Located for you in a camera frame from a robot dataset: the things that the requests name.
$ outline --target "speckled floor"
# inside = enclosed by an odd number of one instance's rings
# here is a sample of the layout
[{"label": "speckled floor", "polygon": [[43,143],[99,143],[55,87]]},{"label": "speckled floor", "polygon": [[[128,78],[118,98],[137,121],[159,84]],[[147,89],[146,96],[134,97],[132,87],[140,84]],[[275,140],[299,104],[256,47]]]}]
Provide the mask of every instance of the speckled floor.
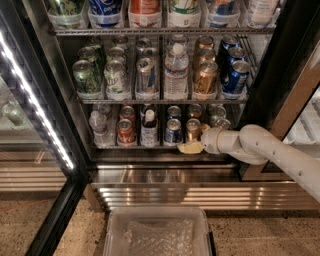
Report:
[{"label": "speckled floor", "polygon": [[[17,208],[10,214],[0,212],[1,256],[24,255],[52,203],[37,204],[32,210]],[[319,211],[226,211],[207,215],[218,256],[320,255]],[[105,214],[94,213],[87,200],[81,199],[54,255],[103,255],[106,225]]]}]

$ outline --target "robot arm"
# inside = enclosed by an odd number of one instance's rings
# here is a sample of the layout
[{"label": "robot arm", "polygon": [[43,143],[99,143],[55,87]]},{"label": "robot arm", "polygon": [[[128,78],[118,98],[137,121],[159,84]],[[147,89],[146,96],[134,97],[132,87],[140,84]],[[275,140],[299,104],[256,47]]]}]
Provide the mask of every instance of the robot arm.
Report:
[{"label": "robot arm", "polygon": [[275,163],[289,177],[320,202],[320,161],[282,143],[257,125],[238,131],[211,128],[201,136],[205,151],[226,153],[249,164]]}]

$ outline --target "soda can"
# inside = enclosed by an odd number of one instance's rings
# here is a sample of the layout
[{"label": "soda can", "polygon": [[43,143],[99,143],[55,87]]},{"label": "soda can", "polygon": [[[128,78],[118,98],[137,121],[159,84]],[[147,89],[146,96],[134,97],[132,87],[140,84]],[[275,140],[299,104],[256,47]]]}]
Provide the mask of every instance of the soda can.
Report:
[{"label": "soda can", "polygon": [[181,143],[182,142],[181,122],[178,119],[170,119],[167,122],[165,142]]},{"label": "soda can", "polygon": [[178,106],[171,106],[167,110],[167,119],[177,119],[181,121],[181,109]]},{"label": "soda can", "polygon": [[205,61],[196,71],[194,92],[210,94],[214,91],[217,79],[218,65],[212,61]]},{"label": "soda can", "polygon": [[202,116],[202,107],[200,104],[190,104],[188,107],[188,118],[199,119]]},{"label": "soda can", "polygon": [[151,47],[152,47],[152,43],[148,38],[140,38],[136,42],[136,51],[138,56],[142,55],[142,52],[144,51],[144,49],[151,48]]},{"label": "soda can", "polygon": [[104,45],[100,37],[92,36],[86,39],[85,45],[92,47],[97,55],[97,61],[99,67],[101,68],[101,73],[103,74],[104,66],[106,65],[106,53],[104,51]]},{"label": "soda can", "polygon": [[217,63],[221,68],[224,60],[228,55],[228,50],[232,47],[240,47],[240,41],[236,36],[233,35],[225,35],[220,41]]},{"label": "soda can", "polygon": [[128,54],[130,44],[129,38],[126,35],[116,35],[112,38],[112,47],[120,47],[124,50],[125,54]]},{"label": "soda can", "polygon": [[132,127],[131,121],[122,119],[117,123],[118,141],[123,144],[131,144],[136,141],[136,133]]},{"label": "soda can", "polygon": [[225,77],[222,78],[222,92],[225,98],[234,99],[242,93],[250,71],[250,64],[237,60],[231,64]]},{"label": "soda can", "polygon": [[150,58],[137,61],[137,92],[153,94],[156,92],[155,63]]},{"label": "soda can", "polygon": [[121,94],[130,91],[125,67],[118,61],[106,64],[104,77],[107,84],[107,93]]},{"label": "soda can", "polygon": [[196,118],[191,118],[186,124],[186,142],[191,142],[193,140],[200,141],[201,139],[201,123]]},{"label": "soda can", "polygon": [[78,51],[78,56],[80,60],[87,60],[91,63],[93,75],[101,83],[103,80],[102,68],[99,66],[95,50],[92,47],[83,47]]},{"label": "soda can", "polygon": [[199,65],[199,53],[202,49],[214,49],[214,38],[212,36],[201,36],[197,39],[192,61],[192,68],[194,70],[196,70]]},{"label": "soda can", "polygon": [[192,14],[196,13],[199,9],[198,0],[179,0],[179,1],[170,1],[171,12],[176,12],[179,14]]},{"label": "soda can", "polygon": [[160,11],[160,0],[131,0],[131,12],[154,14]]},{"label": "soda can", "polygon": [[93,76],[92,65],[89,61],[79,60],[75,62],[72,70],[79,93],[96,94],[101,91],[98,80]]},{"label": "soda can", "polygon": [[136,112],[133,107],[125,106],[120,110],[120,120],[128,119],[131,121],[132,127],[136,127]]}]

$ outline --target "plastic bin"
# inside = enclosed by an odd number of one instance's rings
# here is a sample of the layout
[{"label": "plastic bin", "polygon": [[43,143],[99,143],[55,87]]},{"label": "plastic bin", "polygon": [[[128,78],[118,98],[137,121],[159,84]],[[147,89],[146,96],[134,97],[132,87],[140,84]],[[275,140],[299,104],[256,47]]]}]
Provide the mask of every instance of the plastic bin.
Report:
[{"label": "plastic bin", "polygon": [[87,28],[89,25],[88,9],[89,1],[85,1],[80,14],[57,16],[53,13],[52,9],[49,9],[48,17],[55,29]]},{"label": "plastic bin", "polygon": [[206,215],[198,207],[115,208],[103,255],[209,256],[208,232]]},{"label": "plastic bin", "polygon": [[205,1],[200,1],[202,16],[201,16],[201,27],[214,27],[214,28],[224,28],[224,27],[236,27],[240,17],[239,2],[236,1],[231,14],[221,15],[217,13],[210,13]]}]

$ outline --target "plastic bottle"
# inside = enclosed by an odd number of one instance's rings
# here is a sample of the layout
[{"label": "plastic bottle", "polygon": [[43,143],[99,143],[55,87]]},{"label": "plastic bottle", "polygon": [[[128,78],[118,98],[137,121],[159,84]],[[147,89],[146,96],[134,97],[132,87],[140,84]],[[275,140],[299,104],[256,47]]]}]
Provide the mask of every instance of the plastic bottle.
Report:
[{"label": "plastic bottle", "polygon": [[165,58],[165,99],[188,97],[189,56],[182,44],[174,44]]},{"label": "plastic bottle", "polygon": [[108,141],[108,125],[107,118],[104,114],[94,110],[91,112],[89,124],[93,130],[94,142],[97,146],[103,146]]},{"label": "plastic bottle", "polygon": [[142,120],[141,145],[146,147],[154,147],[158,144],[158,120],[155,112],[149,109]]}]

